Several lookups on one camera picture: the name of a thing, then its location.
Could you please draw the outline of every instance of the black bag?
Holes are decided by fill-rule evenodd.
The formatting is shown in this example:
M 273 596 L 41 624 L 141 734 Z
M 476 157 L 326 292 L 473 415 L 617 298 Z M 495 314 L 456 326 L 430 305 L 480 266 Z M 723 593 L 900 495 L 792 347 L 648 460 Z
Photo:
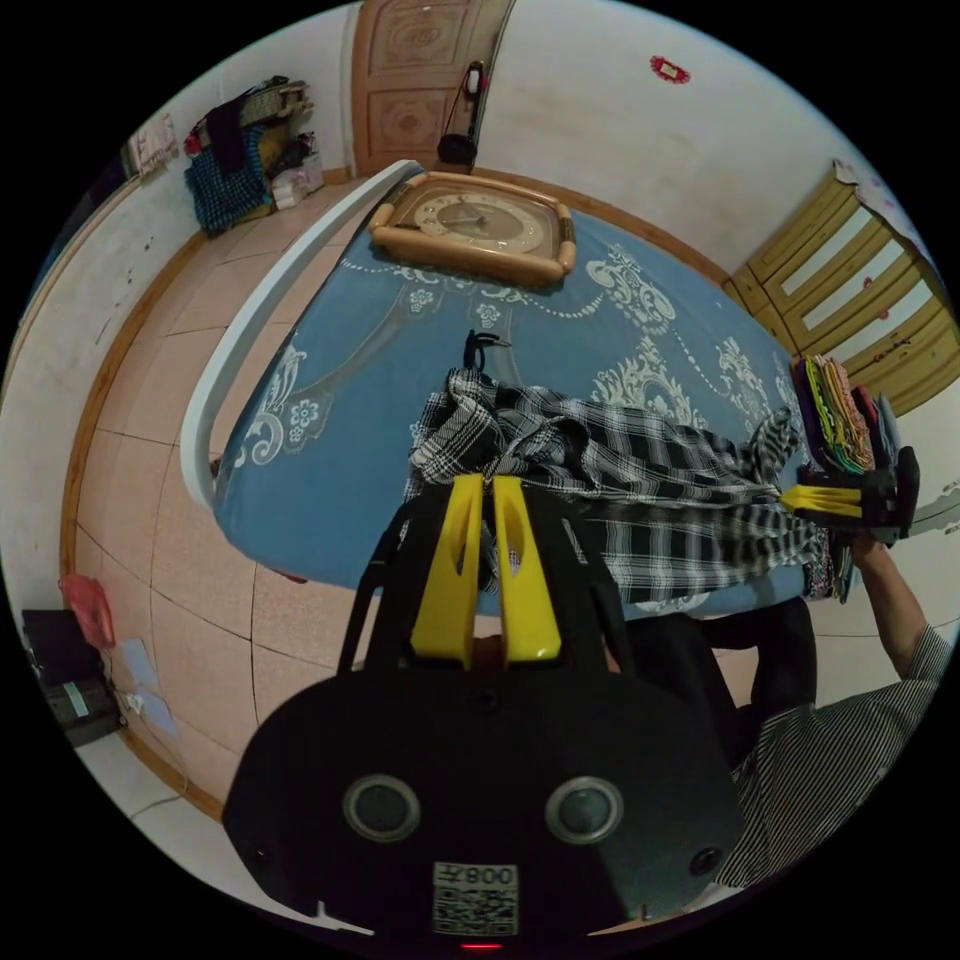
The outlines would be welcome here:
M 470 74 L 473 71 L 478 72 L 479 79 L 477 83 L 477 92 L 471 94 L 467 89 L 467 82 Z M 472 167 L 474 161 L 477 159 L 477 118 L 480 115 L 480 102 L 483 99 L 483 91 L 483 64 L 477 61 L 470 64 L 470 68 L 467 70 L 467 73 L 463 78 L 463 83 L 460 84 L 457 95 L 453 99 L 453 106 L 450 108 L 450 115 L 447 117 L 446 123 L 446 128 L 449 129 L 450 124 L 453 122 L 454 111 L 457 109 L 457 103 L 460 101 L 460 97 L 466 93 L 468 96 L 473 97 L 473 111 L 470 114 L 470 128 L 465 134 L 445 133 L 440 138 L 440 142 L 437 144 L 437 157 L 442 163 Z
M 65 683 L 44 690 L 60 729 L 74 747 L 82 747 L 125 726 L 117 701 L 101 679 Z
M 72 610 L 24 610 L 23 632 L 33 667 L 44 686 L 103 676 L 100 653 L 84 639 Z

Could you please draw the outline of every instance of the white bed frame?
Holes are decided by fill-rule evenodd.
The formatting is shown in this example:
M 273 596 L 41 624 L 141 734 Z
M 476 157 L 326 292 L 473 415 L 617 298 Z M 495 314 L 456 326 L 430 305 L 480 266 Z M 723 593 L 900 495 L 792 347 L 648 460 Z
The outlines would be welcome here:
M 214 482 L 210 473 L 213 424 L 247 354 L 280 301 L 313 258 L 371 201 L 420 169 L 414 160 L 398 160 L 334 204 L 274 264 L 247 298 L 217 344 L 197 381 L 180 431 L 180 469 L 190 496 L 213 512 Z

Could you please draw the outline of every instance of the striped shirt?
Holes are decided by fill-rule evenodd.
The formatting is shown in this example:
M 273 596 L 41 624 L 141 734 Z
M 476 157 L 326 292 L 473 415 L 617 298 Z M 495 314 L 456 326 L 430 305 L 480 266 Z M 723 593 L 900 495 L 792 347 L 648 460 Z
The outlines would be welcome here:
M 923 719 L 950 653 L 928 626 L 899 683 L 767 720 L 733 774 L 745 826 L 716 882 L 759 883 L 813 852 L 842 826 Z

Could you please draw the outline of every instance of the red sticker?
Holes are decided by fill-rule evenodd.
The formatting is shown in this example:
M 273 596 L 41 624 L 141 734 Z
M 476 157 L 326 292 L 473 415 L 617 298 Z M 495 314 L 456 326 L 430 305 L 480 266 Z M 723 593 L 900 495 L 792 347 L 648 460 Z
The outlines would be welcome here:
M 665 57 L 651 57 L 650 69 L 667 83 L 688 83 L 690 80 L 690 74 L 683 67 L 678 67 Z

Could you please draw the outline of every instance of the clock hand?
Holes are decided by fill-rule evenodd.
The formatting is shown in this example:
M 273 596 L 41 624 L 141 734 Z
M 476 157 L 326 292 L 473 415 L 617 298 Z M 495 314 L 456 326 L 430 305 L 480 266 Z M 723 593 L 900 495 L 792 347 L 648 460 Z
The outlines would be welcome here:
M 472 204 L 466 197 L 461 196 L 460 202 L 465 206 L 469 207 L 477 215 L 477 223 L 486 223 L 487 218 Z

